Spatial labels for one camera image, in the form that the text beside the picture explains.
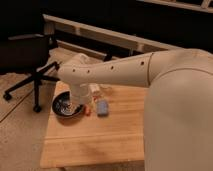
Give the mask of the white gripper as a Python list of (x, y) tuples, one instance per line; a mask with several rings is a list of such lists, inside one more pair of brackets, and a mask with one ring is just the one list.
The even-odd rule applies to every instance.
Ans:
[(88, 84), (70, 85), (69, 88), (73, 103), (83, 105), (91, 102), (91, 92)]

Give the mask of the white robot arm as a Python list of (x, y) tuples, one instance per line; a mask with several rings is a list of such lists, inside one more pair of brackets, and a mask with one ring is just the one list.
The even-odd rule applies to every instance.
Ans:
[(157, 51), (91, 64), (85, 54), (58, 76), (77, 104), (91, 83), (146, 87), (145, 171), (213, 171), (213, 54), (201, 49)]

